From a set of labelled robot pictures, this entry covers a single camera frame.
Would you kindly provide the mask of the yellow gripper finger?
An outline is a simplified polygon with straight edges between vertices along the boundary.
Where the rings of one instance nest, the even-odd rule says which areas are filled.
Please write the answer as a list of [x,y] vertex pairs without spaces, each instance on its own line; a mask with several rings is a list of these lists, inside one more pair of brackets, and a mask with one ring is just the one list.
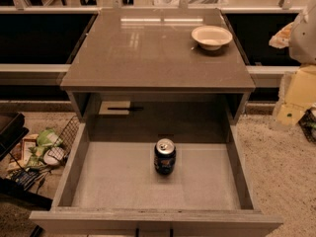
[[286,126],[296,125],[316,103],[316,65],[301,66],[290,76],[284,101],[276,120]]

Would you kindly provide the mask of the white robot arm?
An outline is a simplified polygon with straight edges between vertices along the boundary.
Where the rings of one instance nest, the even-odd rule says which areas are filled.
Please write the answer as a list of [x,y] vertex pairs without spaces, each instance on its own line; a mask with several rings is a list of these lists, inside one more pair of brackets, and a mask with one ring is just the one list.
[[300,63],[276,111],[278,123],[293,126],[316,103],[316,0],[310,0],[292,23],[269,40],[269,45],[288,47],[289,56]]

